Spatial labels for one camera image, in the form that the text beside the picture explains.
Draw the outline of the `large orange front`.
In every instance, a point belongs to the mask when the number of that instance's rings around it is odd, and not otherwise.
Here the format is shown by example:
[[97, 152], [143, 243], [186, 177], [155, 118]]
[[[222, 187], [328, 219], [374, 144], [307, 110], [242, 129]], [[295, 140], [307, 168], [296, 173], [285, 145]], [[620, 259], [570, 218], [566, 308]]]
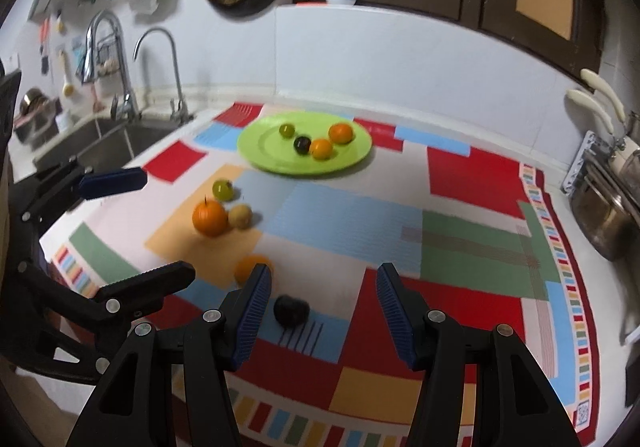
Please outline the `large orange front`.
[[272, 273], [274, 273], [274, 267], [268, 257], [260, 254], [250, 254], [243, 257], [238, 263], [236, 263], [233, 269], [233, 278], [235, 283], [239, 285], [239, 287], [245, 285], [257, 265], [265, 265]]

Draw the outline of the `steel pot on rack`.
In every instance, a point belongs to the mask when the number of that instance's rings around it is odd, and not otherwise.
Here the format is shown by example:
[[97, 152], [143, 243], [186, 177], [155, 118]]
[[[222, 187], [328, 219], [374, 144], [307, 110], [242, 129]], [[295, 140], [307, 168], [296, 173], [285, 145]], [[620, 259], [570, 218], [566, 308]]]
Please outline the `steel pot on rack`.
[[578, 180], [570, 209], [590, 245], [610, 262], [621, 259], [639, 237], [622, 197], [596, 170], [586, 170]]

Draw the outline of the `stainless steel sink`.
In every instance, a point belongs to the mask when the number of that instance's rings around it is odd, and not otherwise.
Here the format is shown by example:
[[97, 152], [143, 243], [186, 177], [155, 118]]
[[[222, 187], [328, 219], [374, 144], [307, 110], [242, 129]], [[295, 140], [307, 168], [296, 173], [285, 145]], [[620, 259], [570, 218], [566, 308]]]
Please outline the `stainless steel sink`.
[[96, 173], [117, 170], [180, 127], [175, 121], [147, 118], [139, 122], [94, 118], [65, 136], [39, 158], [38, 172], [76, 158]]

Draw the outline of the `colourful patterned table mat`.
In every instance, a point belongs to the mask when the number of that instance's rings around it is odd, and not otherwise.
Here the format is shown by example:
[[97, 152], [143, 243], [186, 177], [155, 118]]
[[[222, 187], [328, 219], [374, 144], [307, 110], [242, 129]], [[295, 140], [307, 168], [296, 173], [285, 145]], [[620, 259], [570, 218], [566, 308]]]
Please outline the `colourful patterned table mat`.
[[[544, 175], [505, 156], [397, 125], [353, 118], [372, 137], [362, 162], [319, 178], [258, 170], [242, 130], [296, 112], [232, 104], [161, 139], [129, 165], [137, 192], [86, 202], [52, 230], [46, 252], [82, 295], [173, 261], [195, 280], [153, 321], [173, 327], [218, 305], [250, 254], [270, 259], [272, 293], [310, 306], [282, 329], [267, 313], [250, 359], [228, 378], [243, 436], [264, 446], [402, 446], [421, 375], [398, 357], [376, 296], [393, 264], [404, 285], [463, 326], [505, 323], [549, 379], [582, 445], [598, 422], [596, 328], [582, 273], [544, 189]], [[217, 179], [235, 197], [220, 202]], [[192, 225], [205, 198], [247, 204], [250, 228], [209, 238]]]

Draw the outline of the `dark plum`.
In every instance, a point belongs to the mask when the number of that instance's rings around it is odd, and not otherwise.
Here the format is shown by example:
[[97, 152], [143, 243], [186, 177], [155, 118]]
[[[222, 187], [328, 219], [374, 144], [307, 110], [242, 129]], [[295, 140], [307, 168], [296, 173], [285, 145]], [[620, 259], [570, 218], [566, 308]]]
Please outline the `dark plum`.
[[285, 330], [295, 330], [303, 326], [309, 314], [310, 306], [306, 301], [289, 295], [280, 295], [273, 304], [274, 319]]
[[307, 155], [310, 151], [311, 139], [308, 136], [302, 135], [294, 139], [293, 147], [298, 155]]

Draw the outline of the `thin gooseneck faucet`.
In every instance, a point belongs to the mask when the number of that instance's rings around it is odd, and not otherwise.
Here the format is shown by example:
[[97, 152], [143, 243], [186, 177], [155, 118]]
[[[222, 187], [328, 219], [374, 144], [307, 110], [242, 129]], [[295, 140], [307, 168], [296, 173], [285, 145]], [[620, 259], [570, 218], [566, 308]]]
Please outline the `thin gooseneck faucet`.
[[175, 37], [160, 25], [147, 28], [136, 40], [132, 60], [143, 61], [145, 78], [151, 77], [154, 64], [155, 83], [166, 89], [169, 102], [169, 118], [178, 125], [186, 125], [193, 120], [193, 114], [186, 101], [179, 66], [179, 55]]

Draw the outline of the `small orange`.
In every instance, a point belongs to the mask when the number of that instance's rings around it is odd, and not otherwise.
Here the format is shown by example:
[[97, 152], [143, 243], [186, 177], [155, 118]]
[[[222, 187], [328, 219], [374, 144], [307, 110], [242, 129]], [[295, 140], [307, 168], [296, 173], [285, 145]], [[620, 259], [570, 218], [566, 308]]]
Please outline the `small orange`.
[[343, 144], [350, 144], [354, 140], [355, 133], [348, 123], [335, 123], [329, 128], [328, 136], [333, 144], [343, 146]]
[[326, 138], [317, 138], [311, 141], [309, 146], [309, 154], [312, 159], [318, 161], [326, 161], [332, 158], [333, 155], [332, 141]]

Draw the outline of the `small tan fruit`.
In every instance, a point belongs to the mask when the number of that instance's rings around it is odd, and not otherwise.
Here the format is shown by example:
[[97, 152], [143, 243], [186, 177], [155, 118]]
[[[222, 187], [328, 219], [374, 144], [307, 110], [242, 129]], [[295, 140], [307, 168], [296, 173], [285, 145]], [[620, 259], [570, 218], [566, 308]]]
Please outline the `small tan fruit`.
[[232, 206], [228, 211], [228, 221], [234, 229], [248, 229], [253, 222], [253, 211], [247, 204]]

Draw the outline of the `chrome pull-down faucet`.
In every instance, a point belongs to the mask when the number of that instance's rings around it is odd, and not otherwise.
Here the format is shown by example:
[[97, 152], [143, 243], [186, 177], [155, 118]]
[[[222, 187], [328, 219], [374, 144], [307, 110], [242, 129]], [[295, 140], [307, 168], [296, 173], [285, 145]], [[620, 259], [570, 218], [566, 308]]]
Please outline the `chrome pull-down faucet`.
[[122, 97], [114, 98], [111, 118], [138, 121], [140, 109], [128, 72], [122, 25], [113, 11], [104, 9], [94, 15], [87, 28], [80, 81], [82, 84], [91, 84], [112, 74], [120, 77]]

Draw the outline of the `green fruit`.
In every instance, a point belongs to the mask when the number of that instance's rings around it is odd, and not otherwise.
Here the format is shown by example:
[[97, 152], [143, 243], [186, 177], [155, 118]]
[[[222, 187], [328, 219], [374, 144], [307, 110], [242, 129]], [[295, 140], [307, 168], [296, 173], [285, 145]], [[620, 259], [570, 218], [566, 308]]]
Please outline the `green fruit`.
[[230, 202], [235, 197], [234, 187], [228, 179], [217, 179], [213, 183], [212, 193], [220, 202]]
[[284, 139], [291, 139], [296, 134], [295, 126], [291, 123], [284, 123], [279, 127], [279, 134]]

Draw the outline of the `large orange with stem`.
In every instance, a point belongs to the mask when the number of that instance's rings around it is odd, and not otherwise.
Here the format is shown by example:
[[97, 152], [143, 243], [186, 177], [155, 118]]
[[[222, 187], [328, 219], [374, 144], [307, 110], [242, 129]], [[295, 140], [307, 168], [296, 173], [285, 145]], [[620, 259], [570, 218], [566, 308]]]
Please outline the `large orange with stem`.
[[205, 198], [194, 207], [192, 225], [201, 235], [216, 238], [227, 231], [228, 213], [218, 201]]

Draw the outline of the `green plate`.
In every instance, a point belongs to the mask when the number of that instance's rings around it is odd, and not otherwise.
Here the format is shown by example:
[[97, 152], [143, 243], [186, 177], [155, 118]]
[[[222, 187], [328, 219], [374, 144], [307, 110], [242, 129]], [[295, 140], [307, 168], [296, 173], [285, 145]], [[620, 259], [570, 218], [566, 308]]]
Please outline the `green plate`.
[[321, 176], [347, 170], [367, 158], [372, 137], [347, 118], [296, 111], [258, 118], [238, 138], [240, 155], [266, 172]]

